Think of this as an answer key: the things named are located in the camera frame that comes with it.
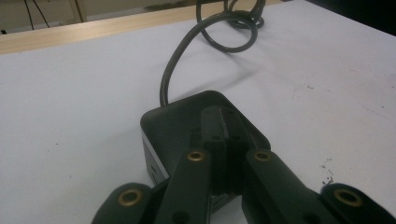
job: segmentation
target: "white table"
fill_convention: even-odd
[[[309,188],[346,183],[395,216],[396,37],[305,1],[263,16],[239,54],[197,37],[171,101],[222,92]],[[0,55],[0,223],[90,223],[116,187],[152,186],[139,120],[159,106],[163,69],[194,24]],[[240,199],[212,223],[246,223]]]

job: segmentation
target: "scratch mark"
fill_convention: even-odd
[[[292,100],[294,100],[294,96],[295,96],[297,90],[298,90],[298,88],[294,88],[294,90],[293,90],[293,96],[291,97]]]
[[[330,176],[330,177],[327,177],[327,179],[328,179],[327,183],[326,183],[326,182],[324,182],[324,181],[322,181],[322,184],[323,184],[323,185],[330,185],[331,183],[333,183],[333,182],[334,182],[334,180],[332,179],[332,177],[331,177],[331,176]]]
[[[361,105],[361,106],[362,106],[364,109],[366,109],[366,110],[372,112],[373,114],[375,114],[375,115],[377,115],[377,116],[379,116],[379,117],[381,117],[381,118],[383,118],[383,119],[389,119],[389,118],[387,118],[387,117],[385,117],[385,116],[383,116],[383,115],[381,115],[381,114],[375,112],[374,110],[372,110],[371,108],[369,108],[369,107],[367,107],[367,106],[365,106],[365,105]]]

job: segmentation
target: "cable loop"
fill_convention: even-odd
[[[166,65],[165,71],[163,72],[163,79],[161,81],[161,87],[160,87],[161,106],[168,105],[169,82],[173,74],[173,71],[175,70],[178,60],[180,59],[181,55],[186,50],[190,42],[198,34],[201,33],[213,48],[226,53],[237,53],[244,51],[246,49],[249,49],[254,44],[254,42],[256,42],[258,29],[264,25],[264,20],[262,19],[262,10],[265,5],[265,0],[257,0],[255,6],[250,11],[242,11],[242,10],[233,11],[233,7],[236,2],[237,0],[233,0],[231,4],[228,6],[228,0],[224,0],[223,12],[210,16],[205,20],[202,20],[201,8],[202,8],[203,0],[197,0],[196,17],[198,24],[196,24],[186,34],[186,36],[184,36],[183,40],[177,46],[175,52],[173,53],[171,59],[169,60],[168,65]],[[232,47],[232,48],[223,46],[218,42],[216,42],[212,37],[210,37],[210,35],[205,30],[205,28],[220,21],[227,21],[228,23],[231,24],[232,27],[236,29],[249,29],[251,32],[249,41],[240,47]]]

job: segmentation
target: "brass insert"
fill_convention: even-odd
[[[133,206],[139,203],[143,198],[143,193],[140,189],[125,190],[119,196],[119,204],[122,206]]]
[[[363,205],[361,197],[353,191],[348,189],[336,189],[334,196],[341,203],[347,204],[352,207],[360,207]]]
[[[271,155],[265,151],[258,151],[254,153],[254,159],[256,159],[256,161],[269,161],[271,159]]]
[[[205,154],[200,151],[193,151],[193,152],[190,152],[189,155],[187,155],[187,158],[190,161],[203,161],[205,158]]]

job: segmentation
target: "black plastic housing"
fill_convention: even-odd
[[[250,148],[270,149],[267,138],[216,91],[204,91],[167,106],[150,110],[140,120],[148,173],[155,185],[175,171],[180,154],[191,146],[191,133],[201,127],[201,112],[210,106],[224,106],[239,113],[250,138]],[[212,211],[230,201],[233,195],[212,198]]]

